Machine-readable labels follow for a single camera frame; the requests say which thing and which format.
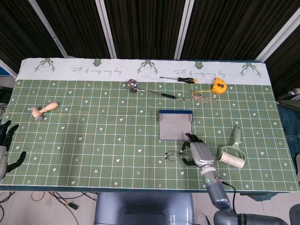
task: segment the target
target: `green grid tablecloth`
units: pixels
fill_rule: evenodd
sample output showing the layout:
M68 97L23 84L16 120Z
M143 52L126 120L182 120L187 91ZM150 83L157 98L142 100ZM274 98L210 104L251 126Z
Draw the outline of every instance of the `green grid tablecloth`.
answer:
M148 82L140 87L189 98L209 84ZM7 174L1 189L26 186L206 190L196 167L165 160L183 141L158 138L159 110L192 110L192 132L217 150L233 144L241 127L240 148L247 160L237 169L215 159L222 179L238 191L298 191L272 89L228 85L213 104L129 93L124 82L19 80L4 121L20 124L9 162L21 151L22 166ZM59 107L34 121L30 108L52 101Z

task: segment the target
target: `eyeglasses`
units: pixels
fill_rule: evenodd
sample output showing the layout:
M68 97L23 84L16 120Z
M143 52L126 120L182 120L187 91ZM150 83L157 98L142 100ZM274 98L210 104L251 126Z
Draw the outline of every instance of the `eyeglasses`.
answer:
M187 161L193 161L193 155L190 151L168 151L165 153L165 159L170 161L176 161L179 157L185 158Z

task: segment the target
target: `screwdriver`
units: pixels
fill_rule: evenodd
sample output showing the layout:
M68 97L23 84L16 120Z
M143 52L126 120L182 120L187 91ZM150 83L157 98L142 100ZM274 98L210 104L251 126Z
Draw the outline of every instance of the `screwdriver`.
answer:
M163 76L160 76L159 78L163 78L163 79L171 79L171 80L176 80L176 81L179 81L179 82L185 82L185 83L197 83L197 79L194 79L194 78L191 78L191 77L187 77L187 78L181 78L181 77L178 77L178 78L171 78L171 77L163 77Z

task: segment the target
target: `blue cloth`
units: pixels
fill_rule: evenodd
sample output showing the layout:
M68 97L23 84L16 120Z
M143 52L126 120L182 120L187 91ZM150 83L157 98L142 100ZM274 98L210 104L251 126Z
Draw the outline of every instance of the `blue cloth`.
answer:
M280 105L277 108L297 173L296 156L300 153L300 117L294 110Z

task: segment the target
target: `table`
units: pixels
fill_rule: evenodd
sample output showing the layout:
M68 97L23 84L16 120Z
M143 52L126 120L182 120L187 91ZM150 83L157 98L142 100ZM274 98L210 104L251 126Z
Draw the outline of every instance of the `table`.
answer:
M199 83L159 76L193 77ZM189 98L190 90L210 89L214 77L228 89L221 95L203 93L218 98L212 104L129 93L126 87L134 78L143 89ZM34 121L30 108L52 101L59 107ZM22 62L3 122L20 124L9 163L21 151L27 156L0 188L206 191L198 168L165 160L165 153L180 150L183 141L159 140L158 111L164 109L192 110L192 132L214 156L233 144L233 127L241 127L244 168L215 159L221 178L238 191L299 191L265 64L58 58Z

